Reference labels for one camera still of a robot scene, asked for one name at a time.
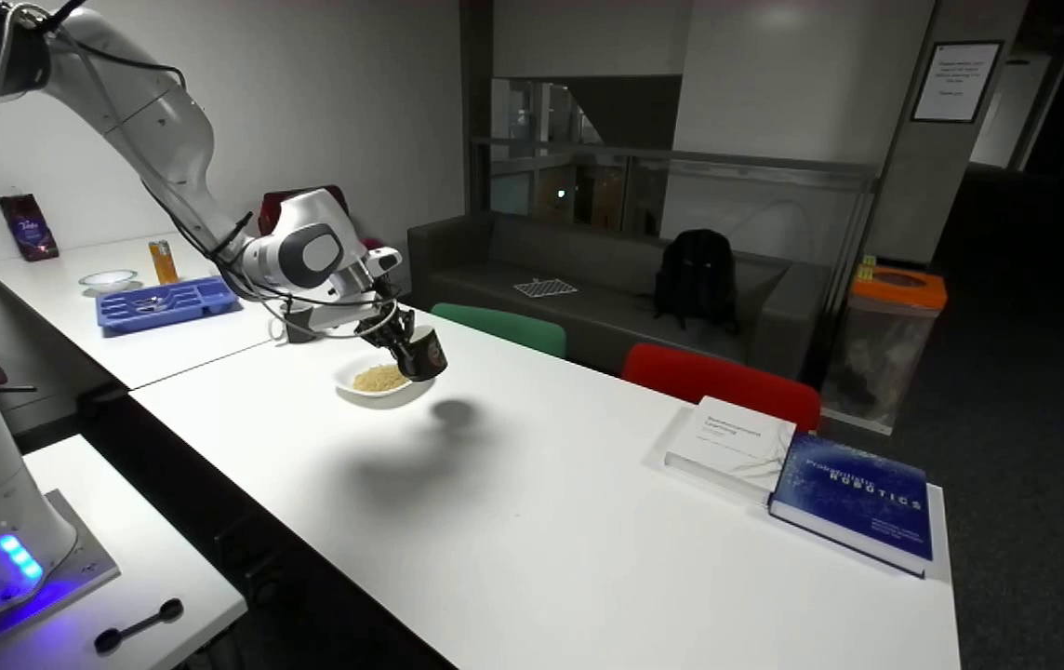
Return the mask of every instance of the trash bin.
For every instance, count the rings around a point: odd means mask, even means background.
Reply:
[[[825,417],[893,435],[947,301],[941,275],[864,264],[824,384]]]

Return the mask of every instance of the desk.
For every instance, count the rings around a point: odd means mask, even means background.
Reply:
[[[949,578],[647,471],[681,401],[423,319],[450,369],[402,411],[337,396],[365,342],[259,346],[136,398],[453,667],[962,667]]]
[[[136,269],[147,283],[156,283],[148,244],[167,240],[183,280],[218,275],[218,269],[194,255],[180,234],[122,240],[106,246],[68,250],[55,262],[27,264],[23,256],[0,256],[0,286],[27,308],[68,337],[86,358],[110,369],[122,386],[148,386],[187,369],[230,358],[237,349],[267,342],[271,316],[244,301],[244,314],[189,319],[159,331],[138,331],[106,338],[94,316],[94,297],[81,296],[81,275]]]
[[[121,578],[0,636],[0,667],[180,667],[245,615],[245,601],[86,441],[46,448],[27,466],[42,492],[63,492],[117,560]],[[187,605],[180,621],[122,642],[110,658],[94,651],[97,633],[122,630],[172,596]]]

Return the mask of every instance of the white robotic arm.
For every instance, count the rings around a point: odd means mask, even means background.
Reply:
[[[302,307],[309,331],[359,323],[407,378],[441,378],[435,337],[387,296],[397,255],[365,250],[325,190],[283,202],[276,233],[251,234],[204,187],[211,126],[183,74],[79,4],[46,17],[0,0],[0,99],[46,91],[74,109],[237,296]],[[42,499],[0,417],[0,610],[27,605],[73,547],[74,530]]]
[[[218,262],[244,297],[287,297],[297,308],[296,328],[304,331],[359,323],[412,380],[446,369],[435,337],[387,296],[387,271],[402,256],[387,246],[365,250],[328,190],[283,202],[278,223],[265,240],[211,202],[204,187],[211,123],[175,69],[156,65],[97,13],[68,4],[68,13],[46,17],[0,4],[0,61],[0,95],[46,91],[74,109],[122,154],[183,240]]]

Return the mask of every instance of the book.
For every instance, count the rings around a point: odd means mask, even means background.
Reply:
[[[767,512],[915,578],[934,563],[928,473],[824,435],[794,441]]]
[[[668,466],[767,499],[777,484],[786,452],[797,424],[732,406],[724,398],[701,398],[689,421],[668,442]]]

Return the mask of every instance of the black bag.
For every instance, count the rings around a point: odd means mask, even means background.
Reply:
[[[657,314],[701,316],[736,331],[732,250],[719,233],[681,233],[657,275]]]

